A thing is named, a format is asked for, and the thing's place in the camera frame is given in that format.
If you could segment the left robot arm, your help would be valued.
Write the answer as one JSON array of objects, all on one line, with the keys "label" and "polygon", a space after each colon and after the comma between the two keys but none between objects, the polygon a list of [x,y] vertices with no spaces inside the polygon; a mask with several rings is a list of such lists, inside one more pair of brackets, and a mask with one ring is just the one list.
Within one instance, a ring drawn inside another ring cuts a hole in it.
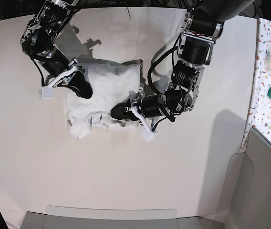
[{"label": "left robot arm", "polygon": [[[155,93],[139,93],[125,103],[117,104],[110,112],[112,118],[139,121],[143,125],[150,118],[149,127],[155,132],[158,124],[167,119],[174,122],[183,112],[192,111],[199,94],[204,67],[210,65],[213,47],[222,35],[224,22],[237,16],[251,0],[196,0],[186,10],[181,32],[173,47],[155,60],[147,73],[150,88]],[[168,56],[173,71],[168,88],[159,91],[152,82],[153,70]]]}]

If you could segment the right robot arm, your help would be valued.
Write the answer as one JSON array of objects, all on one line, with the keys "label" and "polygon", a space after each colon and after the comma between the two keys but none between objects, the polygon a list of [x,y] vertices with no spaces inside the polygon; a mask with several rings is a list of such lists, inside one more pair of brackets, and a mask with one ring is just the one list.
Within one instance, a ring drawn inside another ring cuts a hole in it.
[{"label": "right robot arm", "polygon": [[89,99],[93,90],[85,79],[85,69],[74,57],[69,60],[54,45],[54,41],[74,14],[81,9],[76,0],[47,0],[29,21],[20,45],[37,68],[43,67],[47,78],[39,87],[41,99],[52,99],[56,87],[65,87],[78,97]]}]

